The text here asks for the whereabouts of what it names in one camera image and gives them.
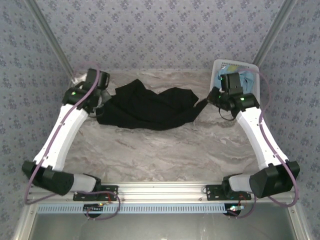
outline metal frame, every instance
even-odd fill
[[[37,214],[86,214],[87,209],[83,203],[40,203]],[[89,214],[113,214],[118,208],[117,204],[107,204],[96,207]],[[224,203],[125,203],[122,204],[118,214],[225,214]]]
[[[24,0],[26,6],[28,7],[29,11],[33,15],[34,20],[40,27],[43,35],[45,36],[47,42],[52,48],[52,51],[55,53],[56,57],[58,58],[61,66],[64,68],[68,77],[73,75],[73,69],[68,61],[68,58],[64,54],[63,49],[58,43],[58,40],[54,33],[52,32],[46,17],[44,16],[43,12],[41,11],[39,5],[37,4],[36,0]]]
[[[274,44],[279,32],[287,22],[289,14],[291,13],[294,6],[296,5],[297,1],[298,0],[284,0],[275,19],[273,20],[272,25],[268,30],[268,33],[264,37],[264,40],[254,57],[254,60],[252,62],[254,65],[257,65],[258,67],[260,67],[260,65],[263,63],[270,48]]]
[[[205,191],[206,185],[220,184],[220,182],[129,182],[129,183],[112,183],[119,186],[119,197],[124,204],[183,204],[183,203],[201,203],[209,204]],[[29,199],[34,200],[46,196],[49,192],[38,187],[32,187]],[[285,192],[277,194],[274,198],[282,203],[290,203],[293,199],[294,192]],[[258,199],[259,203],[271,203],[272,201],[265,197]],[[16,227],[13,240],[29,239],[32,226],[38,206],[40,204],[74,204],[73,193],[65,196],[53,196],[34,205],[26,205],[21,213],[21,218]],[[215,203],[234,203],[234,201],[215,201]],[[292,221],[293,229],[298,240],[312,240],[311,232],[306,222],[301,204],[297,203],[288,208],[288,213]]]

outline white plastic casing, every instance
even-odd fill
[[[249,180],[250,180],[250,175],[239,174],[239,175],[231,176],[229,178],[229,184],[232,191],[234,192],[243,191],[243,192],[251,193],[252,190],[250,187]]]
[[[54,135],[54,132],[58,128],[61,120],[66,115],[66,113],[73,107],[73,105],[66,104],[61,107],[60,114],[58,119],[49,135],[49,138],[45,142],[41,151],[35,156],[33,161],[36,161],[36,164],[39,164],[42,157],[44,156],[45,150],[48,147],[48,144],[51,138]],[[65,165],[65,160],[70,149],[70,146],[75,139],[75,136],[83,124],[83,122],[88,117],[88,113],[83,109],[74,109],[70,115],[66,118],[64,125],[62,125],[59,133],[57,134],[50,151],[48,153],[48,158],[41,165],[44,168],[52,166],[52,170],[62,171]]]
[[[74,181],[70,192],[92,192],[94,190],[97,182],[95,178],[84,174],[73,174],[73,177]]]
[[[260,128],[259,128],[259,116],[261,114],[261,109],[256,107],[247,108],[245,111],[240,111],[236,116],[237,122],[243,128],[245,134],[247,135],[254,153],[256,155],[259,169],[265,169],[269,164],[274,166],[280,165],[280,161],[274,156],[270,147],[266,143]],[[262,120],[261,122],[263,130],[269,142],[273,148],[277,151],[278,155],[285,161],[287,156],[281,151],[277,145],[275,139],[273,138],[269,128],[266,125],[266,122]]]

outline floral wallpaper pattern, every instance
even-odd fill
[[[68,77],[21,0],[0,1],[0,239],[15,230],[27,178],[46,141]]]
[[[270,80],[267,120],[292,161],[298,161],[300,202],[314,239],[320,239],[320,2],[301,0],[292,10],[260,70]],[[267,87],[261,82],[261,100]]]
[[[37,0],[70,64],[104,70],[251,63],[283,0]]]

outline black mounting bracket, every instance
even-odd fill
[[[206,185],[205,193],[206,193],[206,199],[208,201],[244,200],[241,196],[245,197],[246,200],[251,200],[251,194],[245,191],[234,191],[229,196],[227,196],[221,184]]]
[[[117,185],[101,185],[99,187],[98,191],[109,191],[109,192],[113,192],[118,195],[118,189],[119,189],[119,186],[117,186]],[[75,202],[92,202],[92,201],[115,202],[115,201],[117,201],[117,198],[112,194],[88,195],[88,194],[82,194],[79,192],[75,192],[73,194],[73,201],[75,201]]]

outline cable connector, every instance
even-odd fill
[[[245,209],[245,207],[239,205],[239,206],[232,206],[232,207],[228,208],[227,210],[230,210],[230,211],[235,212],[235,211],[240,211],[240,210],[242,210],[242,209]]]
[[[110,202],[106,201],[106,202],[100,202],[98,203],[98,207],[103,207],[104,205],[109,205]]]

